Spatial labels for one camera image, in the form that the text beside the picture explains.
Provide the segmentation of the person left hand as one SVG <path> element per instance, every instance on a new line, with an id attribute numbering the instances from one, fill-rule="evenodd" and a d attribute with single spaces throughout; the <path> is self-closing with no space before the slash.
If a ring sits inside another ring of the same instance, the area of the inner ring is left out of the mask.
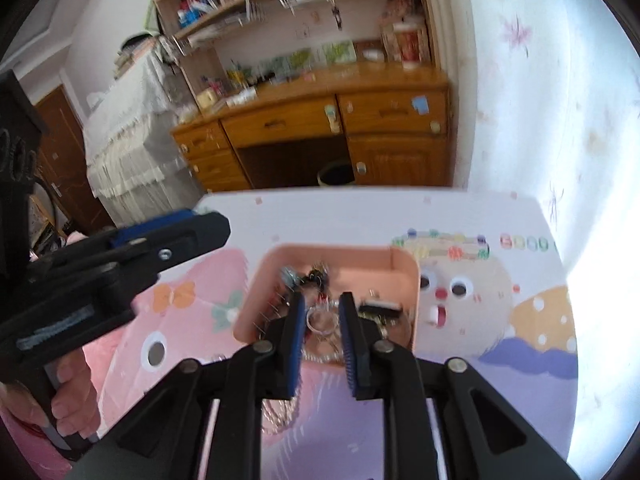
<path id="1" fill-rule="evenodd" d="M 101 416 L 84 350 L 74 350 L 60 359 L 56 377 L 61 384 L 51 404 L 56 430 L 63 437 L 79 434 L 88 439 L 98 431 Z M 21 422 L 49 426 L 46 413 L 20 385 L 2 384 L 1 404 Z"/>

